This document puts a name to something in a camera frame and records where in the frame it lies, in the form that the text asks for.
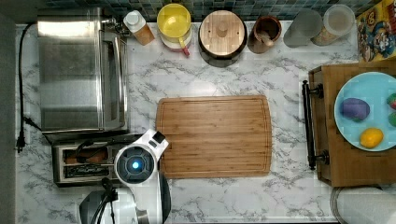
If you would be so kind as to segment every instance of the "stainless steel toaster oven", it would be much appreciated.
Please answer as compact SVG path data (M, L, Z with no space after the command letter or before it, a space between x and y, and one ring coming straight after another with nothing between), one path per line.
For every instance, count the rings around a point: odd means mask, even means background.
M127 130L127 46L101 8L39 11L43 134Z

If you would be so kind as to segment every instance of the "wooden tray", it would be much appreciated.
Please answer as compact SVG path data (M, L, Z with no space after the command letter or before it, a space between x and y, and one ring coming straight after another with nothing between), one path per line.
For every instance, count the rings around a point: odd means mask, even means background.
M330 154L329 165L317 163L318 179L332 187L396 182L396 147L379 152L354 147L340 134L334 120L334 102L345 83L374 71L396 77L396 62L331 64L309 72L309 88L313 90L320 83L324 92L324 99L311 97L316 154L323 150Z

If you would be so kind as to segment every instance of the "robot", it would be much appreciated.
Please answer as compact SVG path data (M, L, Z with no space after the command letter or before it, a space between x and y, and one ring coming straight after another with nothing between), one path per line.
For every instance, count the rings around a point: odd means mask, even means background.
M80 224L161 224L167 219L171 199L158 160L168 147L165 137L146 131L123 147L114 160L114 170L124 188L114 189L109 179L105 190L90 193L80 204Z

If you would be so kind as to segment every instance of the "wooden lid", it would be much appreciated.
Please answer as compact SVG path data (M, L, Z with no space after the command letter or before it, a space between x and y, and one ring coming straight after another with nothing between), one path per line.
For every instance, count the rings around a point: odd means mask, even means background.
M199 38L205 50L215 55L229 55L243 44L244 23L231 11L210 13L202 22Z

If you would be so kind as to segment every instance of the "tile backsplash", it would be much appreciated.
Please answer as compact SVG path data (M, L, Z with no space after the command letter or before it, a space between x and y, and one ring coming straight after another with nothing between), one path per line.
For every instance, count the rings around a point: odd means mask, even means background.
M352 8L358 16L375 4L375 0L47 0L48 7L107 7L125 16L138 10L146 21L156 21L157 13L169 3L186 7L192 21L202 21L216 10L230 10L244 21L255 21L260 16L276 16L280 20L293 20L302 8L312 8L321 15L334 4Z

